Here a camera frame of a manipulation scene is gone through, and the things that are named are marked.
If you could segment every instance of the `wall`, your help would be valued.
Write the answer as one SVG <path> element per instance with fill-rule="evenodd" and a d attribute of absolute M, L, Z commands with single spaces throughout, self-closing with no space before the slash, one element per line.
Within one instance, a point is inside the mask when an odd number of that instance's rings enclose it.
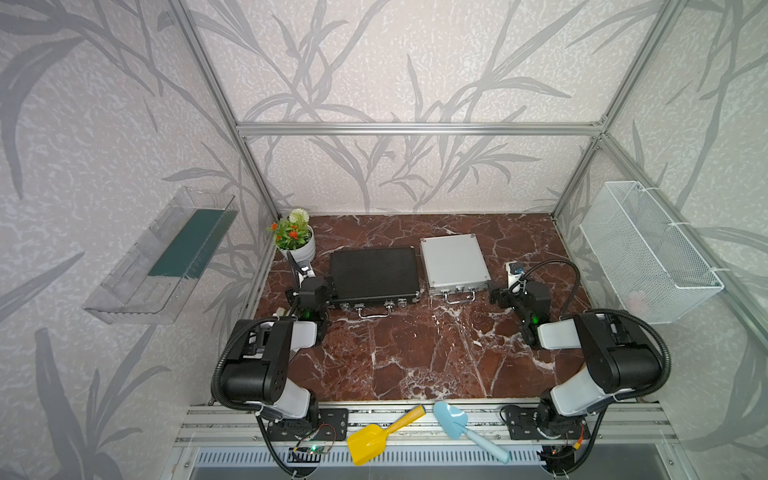
<path fill-rule="evenodd" d="M 611 128 L 741 278 L 768 304 L 768 8 L 766 2 L 688 2 Z M 598 160 L 592 170 L 611 167 Z M 601 178 L 620 180 L 614 174 Z M 594 191 L 594 176 L 580 191 Z M 576 196 L 559 220 L 578 225 L 591 198 Z M 578 233 L 566 234 L 593 300 L 611 287 Z M 764 478 L 768 471 L 768 357 L 719 296 L 659 326 L 673 373 L 658 394 L 702 480 Z"/>
<path fill-rule="evenodd" d="M 661 3 L 187 2 L 240 122 L 596 121 Z M 551 211 L 586 143 L 250 139 L 281 207 L 317 213 Z"/>
<path fill-rule="evenodd" d="M 0 478 L 156 478 L 266 214 L 162 2 L 0 5 Z M 240 214 L 170 326 L 83 305 L 181 186 Z"/>

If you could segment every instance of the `white wire basket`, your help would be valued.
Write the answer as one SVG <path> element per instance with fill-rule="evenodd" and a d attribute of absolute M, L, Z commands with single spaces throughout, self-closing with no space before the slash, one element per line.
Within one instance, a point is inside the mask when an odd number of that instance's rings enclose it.
<path fill-rule="evenodd" d="M 671 323 L 723 289 L 713 268 L 639 182 L 606 182 L 581 231 L 621 304 L 649 323 Z"/>

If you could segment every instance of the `white flower pot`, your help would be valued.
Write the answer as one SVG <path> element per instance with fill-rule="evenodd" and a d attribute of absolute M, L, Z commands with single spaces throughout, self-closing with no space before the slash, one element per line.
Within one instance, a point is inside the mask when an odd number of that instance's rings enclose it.
<path fill-rule="evenodd" d="M 287 252 L 291 252 L 296 263 L 309 263 L 312 260 L 315 260 L 315 230 L 312 230 L 312 227 L 309 225 L 307 228 L 310 229 L 310 232 L 312 233 L 312 238 L 310 238 L 310 241 L 295 250 L 278 249 L 284 257 L 288 258 Z"/>

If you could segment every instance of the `yellow toy shovel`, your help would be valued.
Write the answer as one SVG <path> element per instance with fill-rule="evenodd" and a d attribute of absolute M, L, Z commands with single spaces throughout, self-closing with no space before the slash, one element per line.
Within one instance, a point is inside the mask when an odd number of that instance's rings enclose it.
<path fill-rule="evenodd" d="M 384 453 L 386 438 L 390 433 L 396 432 L 402 427 L 420 419 L 425 413 L 424 407 L 419 405 L 386 429 L 382 429 L 376 424 L 371 424 L 359 432 L 350 435 L 346 441 L 346 446 L 349 447 L 349 453 L 352 454 L 352 461 L 355 465 L 360 466 L 381 455 Z"/>

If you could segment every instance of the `metal vent grille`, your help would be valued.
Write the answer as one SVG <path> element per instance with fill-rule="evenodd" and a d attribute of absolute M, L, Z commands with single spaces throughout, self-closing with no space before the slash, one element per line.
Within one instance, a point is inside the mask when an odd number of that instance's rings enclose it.
<path fill-rule="evenodd" d="M 511 460 L 508 465 L 543 465 L 537 452 L 541 447 L 533 445 L 510 445 Z M 286 465 L 311 466 L 306 463 L 293 464 L 290 461 L 289 448 L 277 447 L 278 455 Z M 300 454 L 305 461 L 318 461 L 321 465 L 334 467 L 352 467 L 352 456 L 347 447 L 338 445 L 325 455 Z M 485 450 L 474 445 L 457 446 L 398 446 L 393 445 L 366 465 L 386 466 L 445 466 L 445 465 L 503 465 Z M 195 466 L 204 467 L 273 467 L 275 466 L 266 447 L 206 447 L 200 449 Z"/>

